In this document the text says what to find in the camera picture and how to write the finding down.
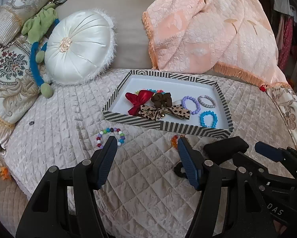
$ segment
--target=pillow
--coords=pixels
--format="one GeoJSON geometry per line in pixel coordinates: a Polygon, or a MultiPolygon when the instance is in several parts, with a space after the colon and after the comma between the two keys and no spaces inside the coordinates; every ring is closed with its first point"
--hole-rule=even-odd
{"type": "Polygon", "coordinates": [[[116,56],[110,68],[151,69],[148,37],[142,22],[143,12],[154,0],[67,0],[56,8],[59,20],[94,7],[112,17],[115,23],[116,56]]]}
{"type": "MultiPolygon", "coordinates": [[[[8,48],[0,51],[0,145],[5,149],[15,123],[35,102],[39,89],[30,71],[32,45],[19,35],[8,48]]],[[[39,46],[47,42],[42,38],[39,46]]],[[[38,65],[41,76],[48,82],[46,68],[38,65]]]]}
{"type": "Polygon", "coordinates": [[[0,46],[7,46],[23,24],[49,1],[9,0],[0,6],[0,46]]]}
{"type": "Polygon", "coordinates": [[[55,82],[82,83],[109,67],[114,49],[112,20],[100,11],[79,11],[54,28],[48,39],[45,64],[55,82]]]}

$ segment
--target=beaded bracelet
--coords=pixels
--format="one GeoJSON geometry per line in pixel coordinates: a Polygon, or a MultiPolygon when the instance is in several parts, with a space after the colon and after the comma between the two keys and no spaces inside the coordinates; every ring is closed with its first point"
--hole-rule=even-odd
{"type": "Polygon", "coordinates": [[[121,129],[119,129],[119,128],[106,128],[106,129],[103,129],[102,131],[100,131],[99,134],[98,134],[98,137],[97,137],[97,143],[98,143],[97,146],[98,146],[98,148],[103,149],[103,145],[101,145],[102,135],[110,133],[110,132],[115,132],[115,131],[120,135],[120,139],[118,141],[118,146],[121,146],[121,144],[124,143],[124,140],[125,140],[124,133],[121,132],[121,129]]]}
{"type": "Polygon", "coordinates": [[[165,94],[166,92],[164,92],[162,89],[158,89],[158,90],[156,90],[156,89],[147,89],[148,91],[152,91],[153,93],[162,93],[162,94],[165,94]]]}
{"type": "Polygon", "coordinates": [[[200,124],[201,124],[202,127],[215,128],[216,125],[217,125],[217,122],[218,122],[217,115],[216,115],[214,112],[212,112],[212,111],[205,111],[205,112],[201,113],[201,115],[200,115],[200,124]],[[204,117],[205,115],[212,115],[212,116],[213,116],[213,123],[212,123],[211,126],[206,126],[206,125],[204,124],[204,119],[203,119],[203,117],[204,117]]]}
{"type": "Polygon", "coordinates": [[[216,103],[214,102],[214,99],[209,96],[199,96],[198,102],[200,103],[200,105],[202,105],[206,108],[215,108],[216,107],[216,103]],[[202,98],[206,98],[206,99],[210,100],[212,102],[212,105],[207,105],[206,103],[202,102],[202,100],[201,100],[202,98]]]}
{"type": "Polygon", "coordinates": [[[197,101],[194,97],[189,97],[189,96],[183,97],[183,99],[181,100],[181,106],[182,106],[184,109],[187,109],[187,107],[186,107],[186,103],[185,103],[185,101],[186,101],[187,99],[193,101],[193,102],[196,104],[197,109],[196,109],[195,111],[193,111],[192,114],[197,114],[197,113],[199,113],[199,111],[201,110],[201,109],[200,109],[200,105],[199,105],[198,101],[197,101]]]}

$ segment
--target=metal screw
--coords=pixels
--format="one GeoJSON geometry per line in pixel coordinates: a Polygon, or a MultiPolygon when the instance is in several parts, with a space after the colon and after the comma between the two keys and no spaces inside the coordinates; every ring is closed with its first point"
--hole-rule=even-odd
{"type": "Polygon", "coordinates": [[[51,167],[48,169],[48,171],[51,172],[51,173],[55,172],[56,170],[57,170],[57,166],[51,166],[51,167]]]}
{"type": "Polygon", "coordinates": [[[206,166],[212,166],[212,165],[213,165],[213,162],[212,162],[211,160],[206,160],[206,161],[204,162],[204,164],[205,164],[206,166]]]}
{"type": "Polygon", "coordinates": [[[91,160],[90,160],[90,159],[85,159],[85,160],[82,162],[82,164],[83,164],[84,166],[90,165],[90,164],[91,164],[91,160]]]}
{"type": "Polygon", "coordinates": [[[245,169],[244,167],[239,167],[239,171],[240,171],[241,173],[243,173],[243,174],[246,173],[246,169],[245,169]]]}

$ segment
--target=floral tapestry fabric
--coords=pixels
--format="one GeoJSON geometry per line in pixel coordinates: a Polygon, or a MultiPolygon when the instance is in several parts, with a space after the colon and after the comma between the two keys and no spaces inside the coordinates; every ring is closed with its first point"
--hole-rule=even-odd
{"type": "Polygon", "coordinates": [[[269,88],[266,93],[282,115],[297,150],[297,95],[290,88],[269,88]]]}
{"type": "MultiPolygon", "coordinates": [[[[40,47],[47,42],[44,37],[40,47]]],[[[31,44],[27,37],[19,35],[13,45],[0,51],[0,144],[5,144],[15,123],[35,102],[39,88],[30,70],[31,44]]],[[[48,82],[44,63],[38,65],[48,82]]]]}
{"type": "Polygon", "coordinates": [[[49,1],[9,0],[0,6],[0,47],[7,46],[23,24],[49,1]]]}

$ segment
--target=pink garment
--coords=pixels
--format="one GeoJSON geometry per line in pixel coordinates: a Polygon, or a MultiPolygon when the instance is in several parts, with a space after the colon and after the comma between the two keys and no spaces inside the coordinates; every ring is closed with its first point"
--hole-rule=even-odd
{"type": "Polygon", "coordinates": [[[281,19],[279,21],[279,26],[278,26],[278,33],[276,37],[276,44],[278,47],[278,50],[281,50],[283,48],[283,42],[284,42],[284,20],[285,15],[281,15],[281,19]]]}
{"type": "Polygon", "coordinates": [[[278,67],[285,71],[293,40],[293,17],[288,17],[284,28],[284,43],[278,59],[278,67]]]}
{"type": "Polygon", "coordinates": [[[143,14],[153,67],[213,70],[257,86],[289,86],[258,0],[156,0],[143,14]]]}

